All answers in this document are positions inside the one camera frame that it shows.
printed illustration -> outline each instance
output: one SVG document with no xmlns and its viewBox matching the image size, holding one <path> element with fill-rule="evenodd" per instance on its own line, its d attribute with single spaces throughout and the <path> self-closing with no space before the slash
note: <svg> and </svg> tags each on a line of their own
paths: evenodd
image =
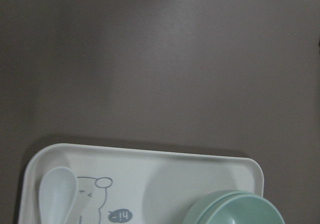
<svg viewBox="0 0 320 224">
<path fill-rule="evenodd" d="M 132 219 L 132 213 L 128 209 L 119 209 L 115 211 L 109 211 L 109 221 L 116 223 L 125 223 Z"/>
<path fill-rule="evenodd" d="M 67 223 L 101 224 L 101 209 L 107 202 L 107 189 L 112 185 L 112 179 L 87 176 L 77 179 L 78 193 Z"/>
</svg>

gray table surface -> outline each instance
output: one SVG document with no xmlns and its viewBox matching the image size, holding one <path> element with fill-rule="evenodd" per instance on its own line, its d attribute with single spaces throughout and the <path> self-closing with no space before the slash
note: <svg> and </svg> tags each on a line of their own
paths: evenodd
<svg viewBox="0 0 320 224">
<path fill-rule="evenodd" d="M 320 0 L 2 0 L 0 223 L 59 143 L 247 156 L 320 222 Z"/>
</svg>

bear ear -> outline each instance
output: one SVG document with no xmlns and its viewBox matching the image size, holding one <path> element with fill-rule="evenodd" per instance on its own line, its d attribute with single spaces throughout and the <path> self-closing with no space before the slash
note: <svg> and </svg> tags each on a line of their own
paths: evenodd
<svg viewBox="0 0 320 224">
<path fill-rule="evenodd" d="M 112 185 L 112 179 L 109 177 L 102 177 L 95 181 L 95 185 L 99 188 L 108 188 Z"/>
</svg>

bowl rim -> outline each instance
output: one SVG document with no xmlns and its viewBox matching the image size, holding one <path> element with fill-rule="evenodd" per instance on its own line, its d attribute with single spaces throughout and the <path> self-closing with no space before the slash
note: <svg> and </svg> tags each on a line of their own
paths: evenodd
<svg viewBox="0 0 320 224">
<path fill-rule="evenodd" d="M 198 224 L 203 215 L 218 201 L 238 194 L 251 194 L 251 192 L 245 190 L 226 189 L 214 191 L 203 196 L 190 207 L 182 221 L 182 224 Z"/>
<path fill-rule="evenodd" d="M 231 202 L 237 200 L 237 199 L 242 199 L 242 198 L 255 198 L 255 199 L 258 199 L 258 200 L 261 200 L 265 203 L 267 203 L 273 210 L 274 212 L 277 214 L 277 216 L 280 218 L 282 224 L 285 224 L 285 221 L 282 217 L 282 215 L 280 214 L 280 212 L 278 211 L 278 209 L 267 199 L 259 196 L 259 195 L 256 195 L 254 193 L 239 193 L 239 194 L 234 194 L 234 195 L 230 195 L 230 196 L 227 196 L 229 197 L 227 200 L 225 198 L 222 198 L 220 200 L 218 200 L 217 202 L 215 202 L 205 213 L 210 213 L 209 217 L 207 217 L 205 220 L 204 220 L 204 223 L 208 223 L 209 221 L 211 221 L 211 219 L 221 210 L 223 209 L 226 205 L 230 204 Z M 200 219 L 198 220 L 198 222 L 196 224 L 199 224 L 201 219 L 203 218 L 204 214 L 200 217 Z"/>
</svg>

plastic tray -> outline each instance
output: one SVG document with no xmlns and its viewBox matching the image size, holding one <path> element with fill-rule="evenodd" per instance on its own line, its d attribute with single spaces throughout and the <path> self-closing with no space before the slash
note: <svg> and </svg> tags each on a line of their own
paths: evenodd
<svg viewBox="0 0 320 224">
<path fill-rule="evenodd" d="M 264 187 L 260 166 L 249 158 L 55 144 L 26 168 L 19 224 L 40 224 L 39 183 L 56 166 L 78 176 L 67 224 L 180 224 L 208 193 L 234 189 L 262 196 Z"/>
</svg>

